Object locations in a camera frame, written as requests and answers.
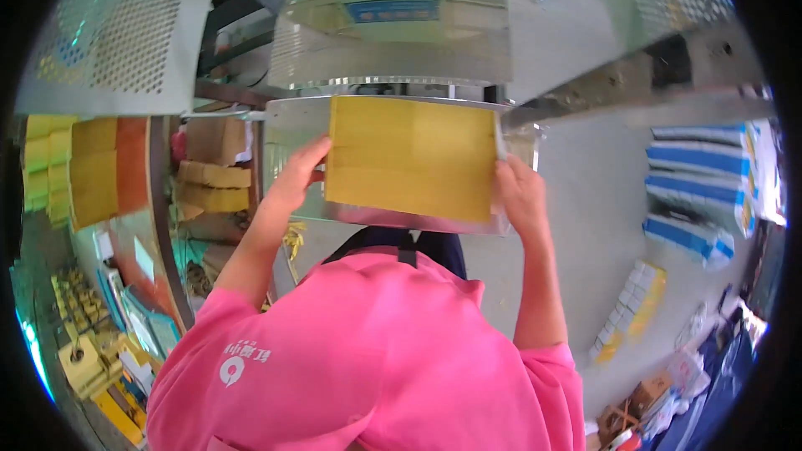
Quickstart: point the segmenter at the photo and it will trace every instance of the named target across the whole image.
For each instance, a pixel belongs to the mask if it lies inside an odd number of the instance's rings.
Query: cardboard
[[[187,159],[234,165],[246,150],[246,123],[234,117],[205,117],[187,122]]]
[[[251,171],[241,167],[181,161],[178,181],[214,188],[248,188],[251,185]]]
[[[247,188],[211,188],[179,183],[175,193],[179,202],[195,205],[211,213],[235,213],[248,209]]]
[[[586,451],[599,451],[602,447],[602,441],[599,439],[599,434],[594,432],[585,436],[585,450]]]
[[[333,96],[326,201],[486,223],[495,129],[491,110]]]
[[[651,376],[641,381],[635,387],[631,399],[630,412],[636,418],[643,417],[643,414],[660,398],[671,386],[671,375],[662,370],[655,376]]]

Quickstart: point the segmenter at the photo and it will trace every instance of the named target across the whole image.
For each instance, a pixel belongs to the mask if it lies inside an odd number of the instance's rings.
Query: cardboard box
[[[655,376],[641,381],[629,396],[629,412],[636,418],[643,414],[660,398],[671,386],[671,375],[664,369]]]
[[[241,167],[181,161],[178,181],[214,188],[248,188],[251,185],[251,172]]]
[[[207,164],[234,165],[246,150],[246,123],[234,117],[189,119],[187,159]]]
[[[175,196],[179,202],[195,205],[211,213],[235,213],[248,209],[247,188],[223,189],[179,183]]]
[[[586,451],[599,451],[602,447],[602,441],[599,439],[599,434],[594,432],[585,436],[585,450]]]

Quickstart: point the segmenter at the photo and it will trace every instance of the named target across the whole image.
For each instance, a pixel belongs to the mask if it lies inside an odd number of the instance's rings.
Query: green light
[[[34,366],[36,366],[36,372],[39,375],[39,379],[42,381],[42,386],[45,387],[45,391],[47,391],[47,395],[51,400],[54,400],[53,392],[50,390],[50,383],[47,381],[47,376],[45,375],[45,366],[42,364],[42,351],[39,349],[39,342],[36,339],[34,327],[28,324],[27,320],[20,320],[19,310],[17,310],[16,313],[17,321],[19,321],[19,325],[23,331],[25,331],[25,337],[28,339],[28,351],[30,352],[31,358],[34,360]]]

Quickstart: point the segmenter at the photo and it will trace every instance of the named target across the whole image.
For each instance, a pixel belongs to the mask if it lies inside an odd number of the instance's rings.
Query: electrical cable
[[[270,71],[270,68],[266,69],[266,70],[265,70],[265,73],[264,73],[262,76],[260,76],[260,77],[259,77],[259,80],[258,80],[258,81],[256,81],[256,82],[255,82],[255,83],[253,83],[253,84],[248,84],[248,87],[253,87],[253,86],[255,86],[256,84],[258,84],[259,82],[262,82],[262,80],[263,80],[263,79],[264,79],[264,78],[267,76],[267,72],[269,72],[269,71]]]

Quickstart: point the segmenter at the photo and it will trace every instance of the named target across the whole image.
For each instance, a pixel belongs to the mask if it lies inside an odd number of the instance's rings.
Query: blue label
[[[357,24],[439,19],[439,0],[368,0],[346,8]]]

